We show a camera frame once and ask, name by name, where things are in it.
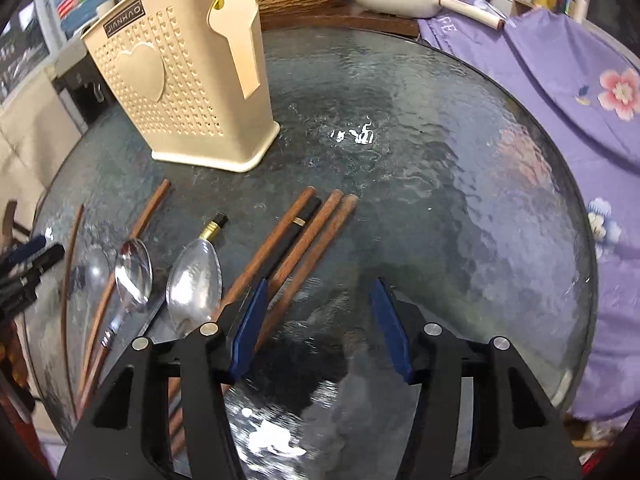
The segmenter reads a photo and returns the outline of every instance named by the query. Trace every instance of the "purple cloth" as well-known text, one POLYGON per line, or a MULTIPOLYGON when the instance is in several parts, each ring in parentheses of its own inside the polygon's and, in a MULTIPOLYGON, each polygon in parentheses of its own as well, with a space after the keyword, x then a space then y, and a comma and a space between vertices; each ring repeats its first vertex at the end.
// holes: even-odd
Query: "purple cloth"
POLYGON ((515 18, 503 32, 452 12, 419 23, 424 40, 513 94, 574 174, 596 238, 599 304, 572 413, 628 418, 640 400, 638 69, 573 20, 546 9, 515 18))

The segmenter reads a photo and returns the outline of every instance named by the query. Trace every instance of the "heart shape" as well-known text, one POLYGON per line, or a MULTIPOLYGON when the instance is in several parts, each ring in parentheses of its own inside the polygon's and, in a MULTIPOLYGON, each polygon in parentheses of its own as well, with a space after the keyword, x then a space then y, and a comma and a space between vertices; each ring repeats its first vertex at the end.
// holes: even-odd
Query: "heart shape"
POLYGON ((139 43, 131 52, 123 50, 115 61, 122 80, 138 94, 157 103, 164 91, 164 63, 151 43, 139 43))

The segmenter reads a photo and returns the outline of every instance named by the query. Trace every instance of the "textured glass tabletop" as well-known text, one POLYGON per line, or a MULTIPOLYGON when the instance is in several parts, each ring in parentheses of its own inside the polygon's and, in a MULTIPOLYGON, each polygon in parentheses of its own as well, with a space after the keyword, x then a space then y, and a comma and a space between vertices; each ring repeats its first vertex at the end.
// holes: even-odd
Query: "textured glass tabletop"
MULTIPOLYGON (((565 407, 588 354, 596 275, 580 193, 533 118, 484 76, 411 41, 302 29, 268 32, 264 46, 281 131, 254 170, 153 161, 117 107, 52 184, 36 231, 66 244, 76 208, 86 207, 69 301, 74 388, 97 303, 82 278, 88 252, 100 246, 113 261, 168 178, 173 190, 143 236, 159 287, 216 212, 230 217, 216 240, 228 287, 304 186, 322 198, 334 188, 360 197, 281 328, 227 396, 250 478, 395 478, 419 387, 393 371, 373 319, 368 288, 377 276, 461 336, 509 338, 565 407)), ((45 278, 26 331, 43 402, 68 438, 61 278, 60 268, 45 278)), ((114 294, 110 313, 117 303, 114 294)), ((133 316, 121 329, 106 370, 141 323, 133 316)), ((150 334, 172 338, 165 312, 150 334)), ((469 409, 463 403, 461 421, 469 409)))

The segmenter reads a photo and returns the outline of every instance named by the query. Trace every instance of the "brown chopstick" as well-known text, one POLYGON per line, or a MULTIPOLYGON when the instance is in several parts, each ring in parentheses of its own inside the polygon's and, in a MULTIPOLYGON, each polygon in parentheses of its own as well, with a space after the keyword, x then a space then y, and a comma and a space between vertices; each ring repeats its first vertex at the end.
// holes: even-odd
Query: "brown chopstick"
POLYGON ((284 216, 280 219, 275 229, 267 236, 267 239, 258 249, 257 253, 255 253, 254 257, 251 259, 249 264, 244 268, 244 271, 238 278, 234 281, 234 284, 231 285, 231 288, 225 294, 225 297, 220 302, 220 306, 217 309, 217 312, 211 317, 212 319, 217 319, 220 316, 220 312, 222 309, 228 305, 229 303, 233 303, 236 301, 242 291, 244 291, 251 280, 254 278, 255 273, 258 272, 260 266, 267 259, 273 248, 278 244, 280 239, 282 238, 284 232, 289 227, 289 224, 294 221, 298 213, 302 210, 308 200, 316 195, 316 190, 312 186, 305 187, 304 191, 300 193, 296 201, 289 208, 289 210, 284 214, 284 216))
MULTIPOLYGON (((149 202, 146 203, 144 211, 141 213, 129 233, 129 238, 140 237, 149 221, 151 220, 151 215, 154 213, 156 208, 158 208, 160 202, 166 196, 170 187, 171 183, 167 179, 164 179, 162 181, 162 184, 160 184, 158 189, 156 189, 154 195, 151 197, 151 199, 149 199, 149 202)), ((102 297, 100 298, 100 303, 98 303, 98 309, 94 317, 94 324, 91 326, 91 332, 89 334, 89 337, 87 338, 86 345, 84 346, 84 355, 82 356, 82 369, 80 373, 80 381, 78 384, 78 398, 82 397, 82 393, 84 392, 84 388, 86 386, 89 366, 91 364, 91 354, 94 349, 95 341, 98 337, 98 330, 100 330, 100 325, 102 324, 104 314, 106 313, 107 307, 109 306, 109 300, 111 299, 111 294, 113 293, 115 285, 115 275, 112 272, 109 276, 109 281, 104 288, 102 297)))
POLYGON ((0 253, 14 244, 14 219, 17 208, 17 200, 9 200, 4 208, 4 216, 2 217, 2 225, 0 226, 0 253))
POLYGON ((605 449, 612 446, 608 440, 572 440, 571 444, 575 449, 605 449))
POLYGON ((311 272, 316 268, 316 265, 322 258, 322 255, 327 250, 331 242, 337 236, 338 232, 346 222, 349 215, 353 212, 358 204, 358 197, 355 195, 349 195, 340 209, 338 209, 335 216, 331 219, 327 227, 322 231, 318 241, 313 244, 309 249, 309 252, 305 255, 304 260, 293 275, 291 282, 284 290, 282 297, 273 305, 273 308, 267 312, 262 322, 262 328, 258 334, 258 341, 255 344, 257 350, 262 344, 271 336, 271 333, 275 330, 276 326, 280 323, 284 315, 289 309, 289 305, 293 298, 298 293, 302 285, 306 282, 311 272))
POLYGON ((329 198, 326 200, 320 211, 316 213, 311 223, 302 233, 300 240, 293 247, 289 255, 285 258, 283 263, 278 267, 273 277, 269 280, 269 301, 280 290, 280 287, 285 282, 287 277, 291 274, 291 271, 296 267, 302 256, 306 253, 306 250, 313 243, 318 236, 320 230, 324 227, 329 217, 338 207, 340 200, 344 194, 339 189, 334 189, 329 198))
MULTIPOLYGON (((244 271, 240 276, 236 278, 231 285, 231 288, 225 293, 225 297, 220 301, 220 306, 211 314, 211 320, 217 321, 220 317, 220 313, 222 310, 230 303, 238 300, 240 294, 245 288, 251 283, 251 280, 254 278, 258 270, 260 270, 260 266, 267 259, 271 251, 278 245, 282 237, 284 236, 287 227, 294 221, 294 219, 298 216, 302 208, 306 205, 306 203, 311 199, 311 197, 316 195, 316 190, 312 186, 306 186, 303 189, 302 193, 298 196, 296 201, 291 205, 289 210, 284 214, 284 216, 280 219, 276 227, 273 231, 267 236, 266 240, 254 254, 254 257, 249 261, 248 265, 244 268, 244 271)), ((180 390, 180 379, 171 378, 169 380, 169 402, 175 398, 180 390)), ((176 431, 180 428, 182 424, 182 411, 180 408, 174 413, 174 416, 171 417, 169 421, 170 434, 173 431, 176 431)))
POLYGON ((69 233, 69 243, 66 247, 66 262, 65 262, 65 277, 62 280, 62 301, 60 303, 60 339, 62 340, 62 359, 63 367, 65 369, 66 385, 69 387, 69 395, 71 396, 71 409, 74 417, 78 418, 76 413, 76 403, 74 402, 74 391, 71 387, 71 375, 69 374, 69 355, 66 346, 66 305, 69 297, 69 281, 71 279, 71 265, 74 259, 74 250, 76 248, 76 238, 78 238, 78 229, 80 228, 80 222, 82 215, 84 214, 84 204, 80 204, 78 212, 76 212, 76 219, 74 220, 73 227, 69 233))
POLYGON ((78 399, 78 415, 82 416, 84 410, 89 404, 89 400, 93 396, 96 386, 98 385, 98 379, 100 379, 100 372, 104 367, 104 362, 107 360, 110 349, 106 346, 99 345, 95 359, 92 361, 89 375, 86 378, 86 386, 80 399, 78 399))
MULTIPOLYGON (((335 190, 332 193, 332 195, 326 201, 322 209, 318 212, 314 220, 309 225, 307 231, 305 231, 305 233, 302 235, 302 237, 300 238, 300 240, 298 241, 294 249, 291 251, 291 254, 289 256, 291 256, 293 253, 297 253, 299 255, 298 259, 302 257, 305 251, 302 251, 302 250, 296 251, 298 246, 300 245, 300 248, 302 248, 304 244, 306 244, 306 246, 309 247, 315 235, 311 237, 311 234, 310 234, 307 238, 305 238, 305 235, 307 234, 307 232, 313 227, 317 235, 320 229, 322 228, 322 225, 324 224, 324 222, 329 218, 329 216, 331 216, 331 213, 337 206, 338 202, 340 202, 340 198, 342 196, 342 193, 340 191, 337 191, 337 192, 336 191, 337 190, 335 190)), ((309 277, 311 272, 316 268, 316 265, 320 261, 320 258, 322 258, 322 255, 327 250, 327 248, 329 247, 331 242, 334 240, 334 238, 337 236, 338 232, 346 222, 349 215, 353 212, 357 204, 358 204, 358 197, 355 195, 349 195, 344 200, 344 202, 340 206, 340 209, 338 209, 338 212, 335 214, 334 218, 330 221, 327 228, 322 232, 322 234, 318 238, 318 241, 313 245, 313 247, 311 247, 305 259, 302 261, 302 264, 298 267, 298 270, 293 275, 291 282, 285 289, 282 297, 276 302, 273 308, 270 311, 268 311, 267 315, 265 316, 264 322, 262 323, 262 328, 260 329, 260 333, 258 334, 258 340, 255 344, 254 352, 257 352, 260 346, 271 336, 271 333, 273 333, 273 330, 275 330, 276 326, 280 323, 284 315, 287 313, 287 310, 289 309, 289 306, 293 298, 298 293, 303 283, 305 283, 306 279, 309 277)), ((287 259, 283 262, 283 264, 280 267, 281 268, 284 267, 285 264, 287 264, 287 267, 291 266, 292 262, 287 263, 288 260, 289 260, 289 257, 287 257, 287 259)), ((279 274, 279 272, 280 272, 280 269, 278 269, 278 271, 274 275, 274 278, 276 277, 276 275, 279 274)), ((230 386, 228 384, 223 384, 222 393, 224 394, 225 392, 227 392, 229 388, 230 386)), ((170 436, 172 437, 172 442, 171 442, 172 456, 175 456, 176 454, 180 453, 185 444, 184 430, 180 429, 179 431, 177 431, 178 428, 180 428, 180 425, 182 423, 182 410, 178 410, 175 413, 175 416, 178 416, 178 415, 180 419, 179 424, 176 424, 174 422, 173 424, 174 431, 170 431, 169 433, 170 436)))

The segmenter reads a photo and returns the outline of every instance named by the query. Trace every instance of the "cutlery holder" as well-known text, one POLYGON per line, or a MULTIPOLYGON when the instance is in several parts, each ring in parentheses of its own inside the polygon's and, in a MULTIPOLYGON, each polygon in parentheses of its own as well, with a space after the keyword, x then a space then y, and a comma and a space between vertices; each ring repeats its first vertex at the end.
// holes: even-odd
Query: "cutlery holder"
POLYGON ((123 0, 82 39, 154 159, 248 171, 278 134, 257 0, 123 0))

